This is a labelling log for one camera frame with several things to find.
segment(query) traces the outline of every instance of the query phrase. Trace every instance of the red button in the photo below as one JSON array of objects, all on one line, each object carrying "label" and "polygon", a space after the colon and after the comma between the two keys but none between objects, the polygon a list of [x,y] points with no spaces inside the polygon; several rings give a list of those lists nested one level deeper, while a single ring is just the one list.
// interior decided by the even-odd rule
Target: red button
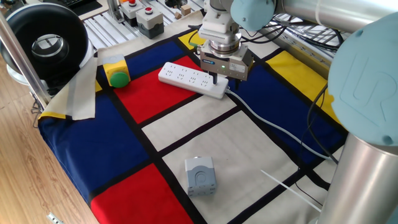
[{"label": "red button", "polygon": [[136,6],[136,0],[129,0],[129,6]]},{"label": "red button", "polygon": [[151,7],[146,7],[146,8],[145,8],[145,13],[146,13],[146,14],[152,14],[152,12],[153,12],[153,10],[152,10]]}]

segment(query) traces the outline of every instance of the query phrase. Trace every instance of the white power strip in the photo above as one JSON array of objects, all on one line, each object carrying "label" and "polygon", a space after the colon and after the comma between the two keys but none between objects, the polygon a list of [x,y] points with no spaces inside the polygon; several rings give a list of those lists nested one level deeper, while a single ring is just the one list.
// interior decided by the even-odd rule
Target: white power strip
[{"label": "white power strip", "polygon": [[159,81],[222,99],[228,86],[228,79],[217,77],[217,84],[213,84],[213,77],[205,72],[166,62],[159,72]]}]

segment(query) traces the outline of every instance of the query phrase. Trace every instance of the white rod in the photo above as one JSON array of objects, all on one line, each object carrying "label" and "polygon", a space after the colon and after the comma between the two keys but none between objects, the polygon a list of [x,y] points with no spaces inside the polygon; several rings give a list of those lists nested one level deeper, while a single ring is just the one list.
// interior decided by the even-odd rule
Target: white rod
[{"label": "white rod", "polygon": [[307,199],[305,199],[303,196],[301,196],[299,193],[295,192],[294,190],[292,190],[290,187],[286,186],[284,183],[282,183],[281,181],[277,180],[275,177],[267,174],[264,170],[261,170],[261,172],[263,172],[265,175],[267,175],[269,178],[271,178],[272,180],[274,180],[275,182],[277,182],[278,184],[284,186],[287,190],[293,192],[295,195],[297,195],[299,198],[301,198],[304,202],[307,202],[309,205],[311,205],[313,208],[315,208],[316,211],[321,212],[321,210],[316,207],[313,203],[311,203],[310,201],[308,201]]}]

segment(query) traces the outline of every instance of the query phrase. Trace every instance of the red square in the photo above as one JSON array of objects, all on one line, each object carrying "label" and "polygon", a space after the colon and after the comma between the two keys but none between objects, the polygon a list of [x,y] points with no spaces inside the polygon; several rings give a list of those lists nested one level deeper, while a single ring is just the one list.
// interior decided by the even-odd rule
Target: red square
[{"label": "red square", "polygon": [[95,197],[91,210],[101,224],[193,223],[153,164]]},{"label": "red square", "polygon": [[[201,71],[188,56],[174,63]],[[189,90],[161,83],[158,78],[160,70],[161,68],[133,80],[124,88],[114,89],[138,124],[195,94]]]}]

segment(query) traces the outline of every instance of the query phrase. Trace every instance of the table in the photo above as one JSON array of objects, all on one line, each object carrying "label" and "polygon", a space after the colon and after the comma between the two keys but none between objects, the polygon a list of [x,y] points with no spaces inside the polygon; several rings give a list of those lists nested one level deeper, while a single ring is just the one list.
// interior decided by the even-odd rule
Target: table
[{"label": "table", "polygon": [[[308,223],[318,212],[260,169],[296,191],[297,181],[322,202],[333,164],[302,151],[232,96],[216,100],[158,81],[165,62],[200,69],[187,44],[194,32],[187,24],[197,22],[199,13],[168,25],[154,40],[99,49],[95,119],[41,118],[43,138],[100,223]],[[239,89],[231,80],[231,90],[301,138],[326,80],[272,43],[249,48],[255,54],[250,77]],[[124,88],[113,89],[104,78],[101,58],[113,54],[126,57],[132,82]],[[313,130],[338,158],[347,132],[330,103],[327,95],[316,109]],[[303,141],[321,152],[309,135]],[[213,158],[213,196],[186,194],[184,160],[195,156]]]}]

